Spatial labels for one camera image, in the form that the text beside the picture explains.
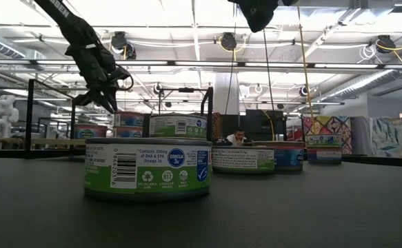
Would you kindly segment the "leaf print cloth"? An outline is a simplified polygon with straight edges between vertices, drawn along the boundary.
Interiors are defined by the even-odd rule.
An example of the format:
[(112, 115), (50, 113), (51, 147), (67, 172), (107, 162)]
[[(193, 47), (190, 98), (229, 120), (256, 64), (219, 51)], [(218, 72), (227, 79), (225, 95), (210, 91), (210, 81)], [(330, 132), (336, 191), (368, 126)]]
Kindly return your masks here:
[(373, 118), (370, 147), (372, 156), (402, 158), (402, 118)]

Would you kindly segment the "colourful patchwork cloth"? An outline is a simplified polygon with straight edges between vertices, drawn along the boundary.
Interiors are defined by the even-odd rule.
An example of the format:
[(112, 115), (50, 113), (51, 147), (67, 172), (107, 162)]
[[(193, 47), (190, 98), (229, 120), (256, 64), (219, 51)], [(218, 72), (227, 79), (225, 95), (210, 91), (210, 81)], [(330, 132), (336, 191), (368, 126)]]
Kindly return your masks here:
[(311, 134), (339, 134), (341, 136), (342, 154), (352, 153), (352, 128), (349, 116), (310, 116), (302, 118), (303, 131)]

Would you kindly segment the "silver ventilation duct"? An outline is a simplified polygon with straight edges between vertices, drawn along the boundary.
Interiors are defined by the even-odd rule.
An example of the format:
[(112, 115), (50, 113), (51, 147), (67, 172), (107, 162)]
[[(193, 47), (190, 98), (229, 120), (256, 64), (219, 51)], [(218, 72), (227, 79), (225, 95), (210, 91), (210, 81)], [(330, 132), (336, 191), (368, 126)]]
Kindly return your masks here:
[(400, 75), (398, 70), (381, 70), (374, 74), (363, 74), (325, 93), (320, 102), (332, 101), (336, 98), (345, 99), (349, 96), (360, 94), (371, 87), (389, 83), (400, 77)]

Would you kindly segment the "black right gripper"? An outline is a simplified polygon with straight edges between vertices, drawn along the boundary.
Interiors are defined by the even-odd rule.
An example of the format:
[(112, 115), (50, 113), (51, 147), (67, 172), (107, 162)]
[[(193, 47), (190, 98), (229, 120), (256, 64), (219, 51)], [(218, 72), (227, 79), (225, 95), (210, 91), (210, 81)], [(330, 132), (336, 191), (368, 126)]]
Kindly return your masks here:
[(274, 11), (279, 7), (279, 1), (285, 6), (293, 6), (299, 0), (228, 0), (238, 5), (249, 29), (253, 32), (262, 31), (272, 20)]

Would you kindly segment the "wooden shelf board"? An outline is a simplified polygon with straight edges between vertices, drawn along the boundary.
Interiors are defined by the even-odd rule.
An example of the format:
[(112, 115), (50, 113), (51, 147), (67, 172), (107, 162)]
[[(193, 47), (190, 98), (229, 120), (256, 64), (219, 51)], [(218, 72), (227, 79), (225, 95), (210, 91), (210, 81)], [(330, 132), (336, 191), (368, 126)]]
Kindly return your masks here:
[[(22, 138), (0, 138), (1, 143), (15, 143), (26, 144), (26, 139)], [(52, 138), (32, 138), (29, 141), (29, 145), (85, 145), (85, 139), (52, 139)]]

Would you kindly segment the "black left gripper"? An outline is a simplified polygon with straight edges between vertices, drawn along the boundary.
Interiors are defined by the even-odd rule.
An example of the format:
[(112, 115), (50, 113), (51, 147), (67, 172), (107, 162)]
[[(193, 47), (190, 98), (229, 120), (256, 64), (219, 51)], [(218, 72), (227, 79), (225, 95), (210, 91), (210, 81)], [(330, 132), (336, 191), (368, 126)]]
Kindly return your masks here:
[(85, 94), (78, 94), (73, 98), (74, 105), (88, 105), (96, 103), (114, 114), (117, 111), (116, 93), (118, 81), (131, 77), (131, 74), (120, 65), (117, 65), (113, 55), (100, 41), (89, 44), (71, 44), (66, 50), (71, 56), (79, 74), (87, 83)]

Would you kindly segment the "black metal shelf frame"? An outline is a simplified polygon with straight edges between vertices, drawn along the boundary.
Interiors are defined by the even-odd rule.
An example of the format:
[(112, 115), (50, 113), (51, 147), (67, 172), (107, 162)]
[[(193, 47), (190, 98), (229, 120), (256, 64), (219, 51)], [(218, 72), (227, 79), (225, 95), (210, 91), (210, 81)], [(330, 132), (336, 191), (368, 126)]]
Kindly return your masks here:
[[(30, 79), (28, 81), (28, 97), (27, 97), (27, 109), (26, 109), (26, 137), (24, 143), (24, 152), (23, 158), (25, 159), (36, 159), (36, 158), (51, 158), (66, 155), (69, 156), (71, 154), (76, 154), (74, 151), (73, 145), (69, 150), (60, 151), (60, 152), (49, 152), (49, 151), (36, 151), (32, 150), (32, 111), (34, 105), (34, 85), (39, 84), (44, 87), (53, 90), (53, 87), (46, 85), (36, 79)], [(183, 92), (205, 92), (205, 95), (201, 101), (201, 112), (200, 115), (207, 117), (207, 125), (206, 125), (206, 138), (207, 141), (212, 141), (212, 118), (213, 118), (213, 96), (214, 90), (212, 87), (209, 87), (206, 90), (203, 89), (193, 89), (193, 88), (178, 88), (178, 91)]]

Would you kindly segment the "black table mat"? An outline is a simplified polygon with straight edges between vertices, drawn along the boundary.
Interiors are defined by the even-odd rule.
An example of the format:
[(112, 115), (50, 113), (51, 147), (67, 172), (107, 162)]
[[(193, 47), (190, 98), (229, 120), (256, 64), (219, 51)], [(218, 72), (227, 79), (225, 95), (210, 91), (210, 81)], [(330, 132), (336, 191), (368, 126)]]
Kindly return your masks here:
[(402, 167), (217, 174), (161, 204), (83, 194), (83, 163), (0, 158), (0, 248), (402, 248)]

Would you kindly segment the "grey cloth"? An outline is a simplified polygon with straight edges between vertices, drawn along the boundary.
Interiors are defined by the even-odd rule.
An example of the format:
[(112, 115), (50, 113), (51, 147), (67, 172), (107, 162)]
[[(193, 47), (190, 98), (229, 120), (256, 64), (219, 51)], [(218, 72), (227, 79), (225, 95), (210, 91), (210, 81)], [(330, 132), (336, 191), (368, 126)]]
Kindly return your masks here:
[(372, 155), (372, 120), (364, 116), (353, 116), (351, 121), (351, 145), (353, 155)]

